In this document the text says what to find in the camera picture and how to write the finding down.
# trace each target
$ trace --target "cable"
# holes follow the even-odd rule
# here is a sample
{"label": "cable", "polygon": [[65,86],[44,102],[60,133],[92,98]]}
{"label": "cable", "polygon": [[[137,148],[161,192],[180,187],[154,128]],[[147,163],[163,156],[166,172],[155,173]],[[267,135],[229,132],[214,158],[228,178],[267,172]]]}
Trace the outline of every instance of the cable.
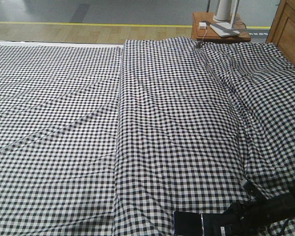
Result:
{"label": "cable", "polygon": [[204,42],[204,38],[205,38],[206,35],[207,35],[207,28],[205,29],[205,34],[204,34],[204,36],[202,38],[202,42]]}
{"label": "cable", "polygon": [[235,21],[235,23],[242,23],[244,25],[244,27],[247,29],[246,24],[242,21]]}
{"label": "cable", "polygon": [[[285,221],[285,223],[284,223],[283,226],[281,227],[281,230],[280,230],[279,234],[277,234],[276,236],[282,236],[282,235],[283,235],[283,233],[285,232],[286,227],[288,226],[288,223],[289,223],[289,219],[287,219],[287,220]],[[268,232],[268,234],[269,234],[270,236],[273,236],[273,234],[271,233],[269,227],[266,227],[266,230],[267,230],[267,232]]]}
{"label": "cable", "polygon": [[207,8],[206,8],[206,12],[210,11],[210,5],[211,5],[211,0],[207,1]]}

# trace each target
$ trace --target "checkered blanket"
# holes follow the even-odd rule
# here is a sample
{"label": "checkered blanket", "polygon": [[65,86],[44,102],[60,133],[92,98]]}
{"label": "checkered blanket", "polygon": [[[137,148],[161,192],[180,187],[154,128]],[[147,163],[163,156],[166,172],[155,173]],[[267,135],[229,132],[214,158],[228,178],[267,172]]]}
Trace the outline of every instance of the checkered blanket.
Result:
{"label": "checkered blanket", "polygon": [[173,235],[174,211],[249,200],[243,179],[295,185],[295,68],[274,45],[0,46],[0,235]]}

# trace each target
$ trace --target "black object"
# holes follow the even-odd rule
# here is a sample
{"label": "black object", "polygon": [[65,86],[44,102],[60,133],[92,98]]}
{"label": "black object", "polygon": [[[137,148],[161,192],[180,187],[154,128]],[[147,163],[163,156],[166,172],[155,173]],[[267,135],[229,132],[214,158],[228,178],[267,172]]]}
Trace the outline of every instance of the black object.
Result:
{"label": "black object", "polygon": [[[179,212],[179,217],[175,217],[174,221],[175,230],[178,227],[178,233],[180,232],[179,229],[187,231],[181,231],[185,234],[176,235],[253,236],[264,231],[266,225],[284,219],[295,218],[295,187],[289,189],[289,193],[266,200],[251,182],[245,181],[243,186],[256,201],[247,203],[234,202],[222,214],[195,213],[197,216],[193,216],[193,221],[187,220],[186,216],[190,214],[189,212]],[[202,223],[200,234],[198,231],[188,231],[189,229],[198,229],[199,222]]]}
{"label": "black object", "polygon": [[201,214],[175,211],[173,213],[174,235],[176,236],[201,236]]}

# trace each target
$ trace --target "wooden nightstand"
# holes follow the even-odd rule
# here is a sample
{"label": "wooden nightstand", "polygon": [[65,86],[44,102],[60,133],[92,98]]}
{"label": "wooden nightstand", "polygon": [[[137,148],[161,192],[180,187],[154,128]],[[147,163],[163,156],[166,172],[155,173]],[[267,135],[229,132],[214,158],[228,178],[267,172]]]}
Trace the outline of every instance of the wooden nightstand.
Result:
{"label": "wooden nightstand", "polygon": [[[239,29],[242,32],[238,36],[231,37],[220,37],[215,31],[213,31],[209,24],[215,23],[213,20],[214,13],[212,12],[194,12],[193,13],[193,27],[191,38],[194,40],[201,41],[205,34],[204,29],[198,28],[198,23],[205,21],[207,23],[207,35],[204,38],[206,42],[214,42],[214,43],[239,43],[239,42],[249,42],[251,41],[251,37],[249,32],[246,30],[243,23],[234,23],[234,28]],[[240,16],[237,15],[235,21],[242,21]]]}

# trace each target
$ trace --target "black and white gingham fabric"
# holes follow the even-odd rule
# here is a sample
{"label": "black and white gingham fabric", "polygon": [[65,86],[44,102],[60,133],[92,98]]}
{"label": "black and white gingham fabric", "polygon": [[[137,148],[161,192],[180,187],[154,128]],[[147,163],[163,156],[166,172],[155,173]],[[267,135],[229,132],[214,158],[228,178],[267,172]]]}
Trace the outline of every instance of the black and white gingham fabric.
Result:
{"label": "black and white gingham fabric", "polygon": [[196,46],[125,43],[115,235],[173,235],[173,211],[223,212],[246,178],[267,197],[295,184],[294,67],[272,44]]}
{"label": "black and white gingham fabric", "polygon": [[170,236],[175,210],[249,200],[246,178],[295,184],[295,68],[274,45],[0,47],[0,235]]}
{"label": "black and white gingham fabric", "polygon": [[120,57],[0,46],[0,235],[111,235]]}

